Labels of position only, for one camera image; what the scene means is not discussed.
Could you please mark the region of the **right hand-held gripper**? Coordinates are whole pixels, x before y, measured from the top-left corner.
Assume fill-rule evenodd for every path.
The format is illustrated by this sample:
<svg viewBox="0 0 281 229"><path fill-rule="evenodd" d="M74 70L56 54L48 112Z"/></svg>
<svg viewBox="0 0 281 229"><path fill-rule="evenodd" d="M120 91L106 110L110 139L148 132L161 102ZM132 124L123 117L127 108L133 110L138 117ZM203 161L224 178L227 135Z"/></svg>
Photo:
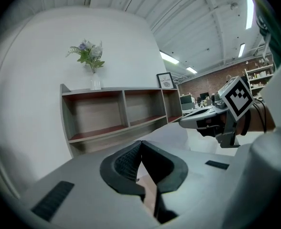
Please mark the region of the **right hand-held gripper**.
<svg viewBox="0 0 281 229"><path fill-rule="evenodd" d="M182 117L179 125L196 129L203 137L216 138L222 148L238 148L238 121L254 104L249 88L240 76L236 76L213 94L211 100L210 106Z"/></svg>

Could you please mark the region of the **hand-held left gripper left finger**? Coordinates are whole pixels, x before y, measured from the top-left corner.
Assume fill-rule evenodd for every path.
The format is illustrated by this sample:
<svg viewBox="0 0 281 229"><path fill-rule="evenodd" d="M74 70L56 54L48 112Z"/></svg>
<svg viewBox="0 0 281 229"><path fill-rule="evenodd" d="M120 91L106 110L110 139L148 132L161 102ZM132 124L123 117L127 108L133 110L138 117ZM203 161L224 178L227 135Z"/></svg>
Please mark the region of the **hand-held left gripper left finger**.
<svg viewBox="0 0 281 229"><path fill-rule="evenodd" d="M143 201L145 188L137 184L141 164L141 141L109 155L100 165L105 183L119 194L138 196Z"/></svg>

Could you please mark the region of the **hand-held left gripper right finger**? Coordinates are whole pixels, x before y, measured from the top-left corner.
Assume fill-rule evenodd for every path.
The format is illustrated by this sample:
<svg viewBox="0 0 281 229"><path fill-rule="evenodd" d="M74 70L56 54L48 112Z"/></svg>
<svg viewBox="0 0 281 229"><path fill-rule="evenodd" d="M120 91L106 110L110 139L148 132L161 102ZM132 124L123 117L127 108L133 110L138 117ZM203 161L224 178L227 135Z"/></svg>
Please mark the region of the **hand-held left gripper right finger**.
<svg viewBox="0 0 281 229"><path fill-rule="evenodd" d="M162 194L176 191L188 174L187 164L179 157L147 142L141 143L141 160L157 187L154 217L160 223L166 223L177 217L168 210Z"/></svg>

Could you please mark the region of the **beige cardboard piece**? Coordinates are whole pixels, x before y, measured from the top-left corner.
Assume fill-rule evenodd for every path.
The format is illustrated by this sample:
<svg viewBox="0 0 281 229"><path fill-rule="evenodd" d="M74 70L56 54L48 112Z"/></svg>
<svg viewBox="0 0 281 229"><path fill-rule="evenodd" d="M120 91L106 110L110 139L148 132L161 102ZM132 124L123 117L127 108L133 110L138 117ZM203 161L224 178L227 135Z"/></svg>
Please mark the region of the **beige cardboard piece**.
<svg viewBox="0 0 281 229"><path fill-rule="evenodd" d="M153 216L155 203L156 203L156 195L157 195L157 186L150 177L150 175L144 175L137 180L137 184L144 187L145 189L145 198L144 198L144 206L146 207L146 211Z"/></svg>

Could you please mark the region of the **white A4 paper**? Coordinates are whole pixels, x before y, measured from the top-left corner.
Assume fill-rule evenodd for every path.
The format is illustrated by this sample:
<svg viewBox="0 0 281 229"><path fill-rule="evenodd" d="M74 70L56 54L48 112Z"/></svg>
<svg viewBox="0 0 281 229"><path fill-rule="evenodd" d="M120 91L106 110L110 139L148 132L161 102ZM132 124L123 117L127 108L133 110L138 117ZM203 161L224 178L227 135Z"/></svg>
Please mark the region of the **white A4 paper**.
<svg viewBox="0 0 281 229"><path fill-rule="evenodd" d="M190 151L234 156L237 148L221 148L213 137L203 137L195 129L185 129L178 123L170 123L144 135L139 140L153 141L166 146Z"/></svg>

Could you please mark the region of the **person's right forearm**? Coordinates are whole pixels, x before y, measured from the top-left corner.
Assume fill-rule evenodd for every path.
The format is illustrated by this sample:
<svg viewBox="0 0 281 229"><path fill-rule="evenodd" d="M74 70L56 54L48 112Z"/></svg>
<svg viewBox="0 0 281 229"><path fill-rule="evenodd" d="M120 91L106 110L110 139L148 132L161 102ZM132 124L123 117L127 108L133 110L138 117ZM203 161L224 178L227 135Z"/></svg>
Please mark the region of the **person's right forearm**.
<svg viewBox="0 0 281 229"><path fill-rule="evenodd" d="M260 100L254 104L239 119L236 135L245 136L247 132L267 132L275 129L275 123L268 107Z"/></svg>

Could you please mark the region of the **black framed picture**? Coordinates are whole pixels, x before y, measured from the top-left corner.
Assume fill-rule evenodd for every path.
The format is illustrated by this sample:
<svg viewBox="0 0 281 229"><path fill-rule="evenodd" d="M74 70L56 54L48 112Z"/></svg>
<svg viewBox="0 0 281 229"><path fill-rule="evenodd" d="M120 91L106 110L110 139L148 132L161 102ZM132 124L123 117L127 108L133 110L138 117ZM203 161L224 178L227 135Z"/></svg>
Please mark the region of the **black framed picture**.
<svg viewBox="0 0 281 229"><path fill-rule="evenodd" d="M175 84L170 72L157 74L159 87L162 89L175 89Z"/></svg>

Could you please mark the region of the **wooden shelf unit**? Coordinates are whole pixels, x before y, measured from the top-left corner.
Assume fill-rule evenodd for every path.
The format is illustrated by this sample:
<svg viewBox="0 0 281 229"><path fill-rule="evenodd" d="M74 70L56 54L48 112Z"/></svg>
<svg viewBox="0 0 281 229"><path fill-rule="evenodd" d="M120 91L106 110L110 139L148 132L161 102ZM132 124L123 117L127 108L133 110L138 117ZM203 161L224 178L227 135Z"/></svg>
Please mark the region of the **wooden shelf unit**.
<svg viewBox="0 0 281 229"><path fill-rule="evenodd" d="M60 86L64 135L73 158L134 141L182 118L177 89Z"/></svg>

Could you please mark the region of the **white background shelf rack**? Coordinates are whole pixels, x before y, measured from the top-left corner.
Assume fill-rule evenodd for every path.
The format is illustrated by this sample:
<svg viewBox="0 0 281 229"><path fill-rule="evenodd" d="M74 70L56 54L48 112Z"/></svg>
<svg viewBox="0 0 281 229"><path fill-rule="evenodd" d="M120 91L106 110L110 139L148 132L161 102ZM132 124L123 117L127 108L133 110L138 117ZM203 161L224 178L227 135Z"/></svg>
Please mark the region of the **white background shelf rack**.
<svg viewBox="0 0 281 229"><path fill-rule="evenodd" d="M245 69L245 76L249 84L250 92L254 99L262 99L260 91L267 85L274 73L274 65L270 64L252 70Z"/></svg>

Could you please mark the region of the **clear glass vase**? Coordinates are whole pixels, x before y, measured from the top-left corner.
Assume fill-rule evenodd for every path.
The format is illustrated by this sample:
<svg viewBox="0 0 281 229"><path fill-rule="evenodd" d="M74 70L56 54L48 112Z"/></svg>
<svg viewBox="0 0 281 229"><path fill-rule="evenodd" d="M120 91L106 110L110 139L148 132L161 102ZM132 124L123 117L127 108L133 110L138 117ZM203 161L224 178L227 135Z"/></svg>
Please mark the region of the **clear glass vase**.
<svg viewBox="0 0 281 229"><path fill-rule="evenodd" d="M94 73L91 76L91 90L101 90L101 80L97 73Z"/></svg>

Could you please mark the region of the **person's dark green shirt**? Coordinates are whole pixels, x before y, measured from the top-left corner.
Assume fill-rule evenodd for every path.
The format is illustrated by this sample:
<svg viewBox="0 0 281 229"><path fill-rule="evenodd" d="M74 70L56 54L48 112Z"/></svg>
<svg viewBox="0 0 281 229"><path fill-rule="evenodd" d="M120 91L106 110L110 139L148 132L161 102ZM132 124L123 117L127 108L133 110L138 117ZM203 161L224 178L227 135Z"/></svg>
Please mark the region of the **person's dark green shirt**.
<svg viewBox="0 0 281 229"><path fill-rule="evenodd" d="M275 68L281 65L281 22L268 0L255 0L257 25L264 41L268 40Z"/></svg>

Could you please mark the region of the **white and purple flowers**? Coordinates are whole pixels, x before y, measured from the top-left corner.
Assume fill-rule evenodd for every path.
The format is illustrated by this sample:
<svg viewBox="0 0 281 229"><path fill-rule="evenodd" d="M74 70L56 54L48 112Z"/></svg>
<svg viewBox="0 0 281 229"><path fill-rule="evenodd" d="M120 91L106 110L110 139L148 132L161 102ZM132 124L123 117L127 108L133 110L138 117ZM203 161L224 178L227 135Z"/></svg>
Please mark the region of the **white and purple flowers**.
<svg viewBox="0 0 281 229"><path fill-rule="evenodd" d="M89 40L84 39L78 46L69 47L66 57L71 54L77 54L79 56L77 61L88 66L93 74L97 73L97 69L102 68L105 63L101 60L103 54L102 42L99 45L95 45Z"/></svg>

